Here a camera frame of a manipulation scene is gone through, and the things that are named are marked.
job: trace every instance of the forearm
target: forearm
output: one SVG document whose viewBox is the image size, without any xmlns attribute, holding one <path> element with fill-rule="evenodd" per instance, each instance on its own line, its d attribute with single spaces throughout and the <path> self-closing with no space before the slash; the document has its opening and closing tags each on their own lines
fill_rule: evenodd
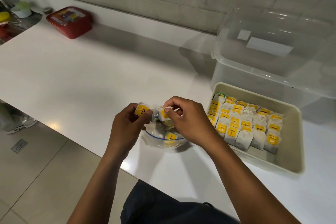
<svg viewBox="0 0 336 224">
<path fill-rule="evenodd" d="M 205 147 L 241 223 L 299 223 L 220 136 Z"/>
<path fill-rule="evenodd" d="M 122 158 L 103 156 L 67 224 L 108 223 Z"/>
</svg>

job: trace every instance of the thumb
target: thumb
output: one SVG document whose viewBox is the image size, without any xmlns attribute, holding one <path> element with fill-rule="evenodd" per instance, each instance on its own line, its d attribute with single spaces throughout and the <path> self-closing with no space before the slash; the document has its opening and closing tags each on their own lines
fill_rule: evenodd
<svg viewBox="0 0 336 224">
<path fill-rule="evenodd" d="M 179 122 L 179 120 L 182 118 L 178 113 L 176 113 L 172 108 L 165 108 L 165 113 L 168 115 L 168 117 L 173 121 L 174 125 L 176 126 L 176 123 Z"/>
<path fill-rule="evenodd" d="M 149 121 L 151 121 L 152 114 L 153 114 L 153 111 L 148 109 L 134 123 L 139 128 L 142 128 L 146 123 L 149 123 Z"/>
</svg>

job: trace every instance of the person's left arm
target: person's left arm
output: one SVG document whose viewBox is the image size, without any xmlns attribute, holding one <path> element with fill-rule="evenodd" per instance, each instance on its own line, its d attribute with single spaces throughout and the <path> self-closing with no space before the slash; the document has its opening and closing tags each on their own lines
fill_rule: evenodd
<svg viewBox="0 0 336 224">
<path fill-rule="evenodd" d="M 152 111 L 147 110 L 137 119 L 136 107 L 129 104 L 115 116 L 105 154 L 67 224 L 108 223 L 120 165 L 152 117 Z"/>
</svg>

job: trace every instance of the person's right arm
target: person's right arm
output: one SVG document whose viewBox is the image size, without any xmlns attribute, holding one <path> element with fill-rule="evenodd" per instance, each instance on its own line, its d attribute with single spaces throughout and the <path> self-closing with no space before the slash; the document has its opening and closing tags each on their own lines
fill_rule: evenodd
<svg viewBox="0 0 336 224">
<path fill-rule="evenodd" d="M 181 108 L 165 112 L 188 141 L 209 154 L 242 224 L 300 223 L 217 133 L 200 103 L 174 96 L 163 105 L 168 106 Z"/>
</svg>

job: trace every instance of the faucet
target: faucet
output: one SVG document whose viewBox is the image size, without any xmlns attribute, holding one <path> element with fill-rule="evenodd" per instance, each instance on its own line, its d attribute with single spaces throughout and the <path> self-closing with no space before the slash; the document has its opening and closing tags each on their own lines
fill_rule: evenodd
<svg viewBox="0 0 336 224">
<path fill-rule="evenodd" d="M 13 5 L 11 2 L 7 1 L 7 0 L 0 0 L 0 2 L 1 2 L 2 5 L 3 5 L 4 7 L 6 7 L 9 11 L 11 10 L 11 8 L 14 7 L 14 5 Z"/>
</svg>

